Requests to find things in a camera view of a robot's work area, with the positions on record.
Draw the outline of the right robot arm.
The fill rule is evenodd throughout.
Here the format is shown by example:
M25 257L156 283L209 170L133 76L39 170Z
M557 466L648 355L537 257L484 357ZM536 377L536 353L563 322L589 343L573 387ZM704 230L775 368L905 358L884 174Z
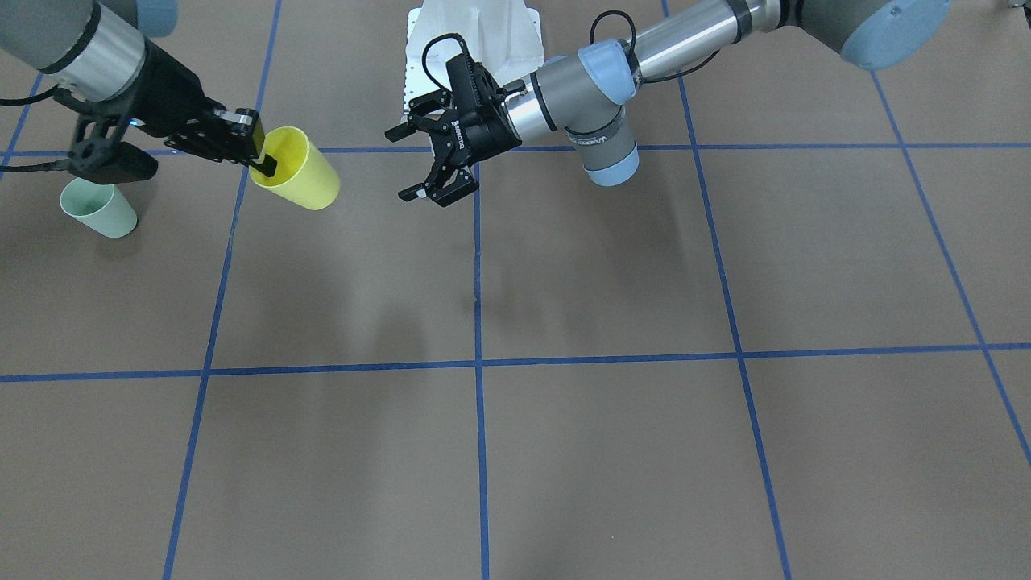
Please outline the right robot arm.
M149 180L158 162L124 136L137 127L180 153L274 176L257 110L229 110L151 40L176 25L174 1L4 1L2 49L49 77L43 93L75 111L66 156L5 173L67 172L95 184Z

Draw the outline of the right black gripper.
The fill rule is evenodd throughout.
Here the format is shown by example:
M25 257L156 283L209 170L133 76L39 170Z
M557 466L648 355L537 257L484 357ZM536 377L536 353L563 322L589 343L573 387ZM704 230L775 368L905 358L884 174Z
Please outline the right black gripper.
M134 118L151 137L184 153L247 165L263 179L275 176L279 161L261 155L258 111L228 109L207 97L193 71L149 40L135 88Z

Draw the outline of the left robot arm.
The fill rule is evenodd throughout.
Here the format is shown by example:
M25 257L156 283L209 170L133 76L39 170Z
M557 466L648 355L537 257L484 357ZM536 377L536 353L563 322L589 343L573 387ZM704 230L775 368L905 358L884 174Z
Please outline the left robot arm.
M598 186L640 166L627 103L638 89L706 66L751 35L802 29L843 61L877 71L909 58L944 23L949 1L699 1L627 38L599 38L545 60L523 1L427 1L410 12L404 118L390 142L422 132L428 175L398 194L441 208L478 191L474 165L561 132Z

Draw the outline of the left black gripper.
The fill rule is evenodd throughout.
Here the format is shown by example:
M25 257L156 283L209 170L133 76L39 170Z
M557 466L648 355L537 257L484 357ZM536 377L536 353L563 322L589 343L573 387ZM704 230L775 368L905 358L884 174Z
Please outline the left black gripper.
M391 143L415 132L427 135L454 134L453 150L458 153L457 162L480 162L495 155L506 153L523 143L516 124L506 110L509 96L522 92L525 82L513 81L507 86L498 84L483 63L476 66L478 87L483 91L483 106L461 106L448 89L436 89L415 97L408 103L408 113L403 121L384 132L384 138ZM432 114L442 112L442 118ZM460 201L480 187L474 175L475 163L453 164L435 159L426 179L397 193L401 201L428 199L441 208Z

